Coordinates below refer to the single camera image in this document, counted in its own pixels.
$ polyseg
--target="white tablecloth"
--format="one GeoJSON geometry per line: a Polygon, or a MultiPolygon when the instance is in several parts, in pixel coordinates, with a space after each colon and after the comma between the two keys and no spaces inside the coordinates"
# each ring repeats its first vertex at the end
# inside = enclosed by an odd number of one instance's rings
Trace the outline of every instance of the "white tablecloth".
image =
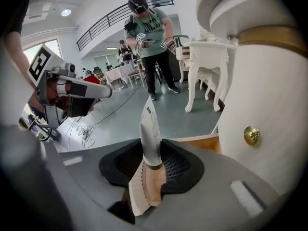
{"type": "Polygon", "coordinates": [[[108,85],[111,86],[111,83],[115,81],[116,79],[121,79],[125,81],[125,83],[128,83],[128,75],[131,73],[130,65],[124,65],[121,67],[118,67],[116,69],[110,70],[108,72],[105,72],[106,81],[108,85]]]}

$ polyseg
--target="sneaker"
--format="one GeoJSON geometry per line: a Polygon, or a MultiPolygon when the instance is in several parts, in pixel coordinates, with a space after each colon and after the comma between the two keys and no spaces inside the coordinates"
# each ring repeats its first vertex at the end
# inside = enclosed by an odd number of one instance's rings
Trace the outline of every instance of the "sneaker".
{"type": "Polygon", "coordinates": [[[180,90],[179,90],[179,88],[177,88],[177,87],[169,87],[168,88],[169,90],[171,90],[171,91],[173,91],[174,93],[180,93],[180,90]]]}
{"type": "Polygon", "coordinates": [[[157,96],[156,96],[156,93],[155,93],[155,92],[150,93],[150,96],[151,96],[151,99],[152,99],[153,101],[157,99],[157,96]]]}

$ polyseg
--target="white ornate table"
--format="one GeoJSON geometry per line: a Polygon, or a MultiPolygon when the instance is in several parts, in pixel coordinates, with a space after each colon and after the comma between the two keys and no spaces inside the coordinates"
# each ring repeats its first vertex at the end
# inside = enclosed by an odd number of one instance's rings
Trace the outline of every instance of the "white ornate table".
{"type": "Polygon", "coordinates": [[[187,47],[189,47],[190,58],[188,72],[189,100],[185,107],[185,111],[190,112],[192,110],[199,67],[207,69],[218,67],[220,69],[219,83],[214,97],[214,110],[217,112],[220,110],[218,100],[223,90],[226,88],[228,79],[227,62],[229,61],[229,55],[227,49],[235,49],[235,46],[216,42],[194,41],[183,45],[183,49],[187,49],[187,47]]]}

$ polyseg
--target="gold band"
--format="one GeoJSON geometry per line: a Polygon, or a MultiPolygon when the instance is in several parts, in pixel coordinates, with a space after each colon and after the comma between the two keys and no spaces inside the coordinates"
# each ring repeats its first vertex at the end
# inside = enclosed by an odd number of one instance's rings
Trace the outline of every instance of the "gold band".
{"type": "Polygon", "coordinates": [[[259,26],[239,34],[239,44],[263,44],[294,51],[308,58],[308,48],[300,31],[286,26],[259,26]]]}

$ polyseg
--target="glove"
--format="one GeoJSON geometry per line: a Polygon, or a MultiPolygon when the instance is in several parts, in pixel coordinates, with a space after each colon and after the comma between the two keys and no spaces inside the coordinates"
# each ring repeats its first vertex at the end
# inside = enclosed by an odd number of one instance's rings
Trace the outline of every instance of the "glove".
{"type": "Polygon", "coordinates": [[[149,48],[150,47],[150,44],[149,43],[146,43],[146,42],[138,42],[139,46],[141,46],[141,48],[149,48]]]}
{"type": "Polygon", "coordinates": [[[175,53],[175,48],[177,47],[175,41],[173,39],[171,39],[168,43],[167,43],[167,48],[171,51],[172,54],[176,54],[175,53]]]}

